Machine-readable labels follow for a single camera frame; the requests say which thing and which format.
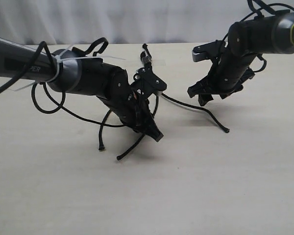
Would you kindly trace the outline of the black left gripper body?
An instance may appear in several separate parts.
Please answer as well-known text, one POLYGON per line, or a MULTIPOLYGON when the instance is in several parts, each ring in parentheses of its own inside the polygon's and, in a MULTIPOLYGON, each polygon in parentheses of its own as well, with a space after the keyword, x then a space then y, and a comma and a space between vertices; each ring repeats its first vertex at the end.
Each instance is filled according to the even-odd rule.
POLYGON ((111 83, 97 90, 97 97, 123 125, 136 132, 144 133, 150 123, 155 123, 149 108, 148 98, 143 99, 140 91, 135 91, 128 83, 111 83))

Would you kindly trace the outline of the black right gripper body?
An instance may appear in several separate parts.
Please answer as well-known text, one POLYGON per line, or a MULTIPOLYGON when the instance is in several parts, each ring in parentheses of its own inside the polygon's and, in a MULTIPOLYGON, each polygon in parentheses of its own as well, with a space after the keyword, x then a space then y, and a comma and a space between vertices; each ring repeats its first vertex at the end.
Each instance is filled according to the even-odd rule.
POLYGON ((255 53, 244 56, 224 53, 220 62, 213 65, 208 74, 198 82, 198 95, 202 98, 211 98, 213 95, 226 98, 240 92, 244 88, 243 83, 255 76, 250 68, 255 58, 255 53))

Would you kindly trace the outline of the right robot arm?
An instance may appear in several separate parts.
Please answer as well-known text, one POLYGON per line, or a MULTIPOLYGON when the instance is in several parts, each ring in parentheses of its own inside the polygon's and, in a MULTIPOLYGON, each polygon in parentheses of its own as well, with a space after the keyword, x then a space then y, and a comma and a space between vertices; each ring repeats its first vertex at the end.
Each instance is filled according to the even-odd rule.
POLYGON ((256 74, 250 68, 255 58, 263 61, 261 72, 267 66, 263 54, 294 54, 294 12, 277 11, 270 17, 258 13, 252 20, 233 23, 227 37, 227 42, 217 40, 192 51, 193 61, 212 61, 208 74, 188 88, 190 97, 198 96, 199 110, 214 95, 225 99, 240 92, 256 74))

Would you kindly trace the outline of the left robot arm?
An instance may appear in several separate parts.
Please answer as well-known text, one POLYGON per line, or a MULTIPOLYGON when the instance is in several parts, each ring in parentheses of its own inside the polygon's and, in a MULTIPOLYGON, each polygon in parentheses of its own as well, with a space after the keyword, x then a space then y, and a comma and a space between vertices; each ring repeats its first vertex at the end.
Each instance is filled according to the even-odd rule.
POLYGON ((160 131, 148 102, 130 86, 127 71, 89 53, 76 47, 51 53, 44 41, 32 49, 0 38, 0 77, 9 78, 0 94, 19 79, 29 79, 56 92, 96 96, 124 125, 156 139, 160 131))

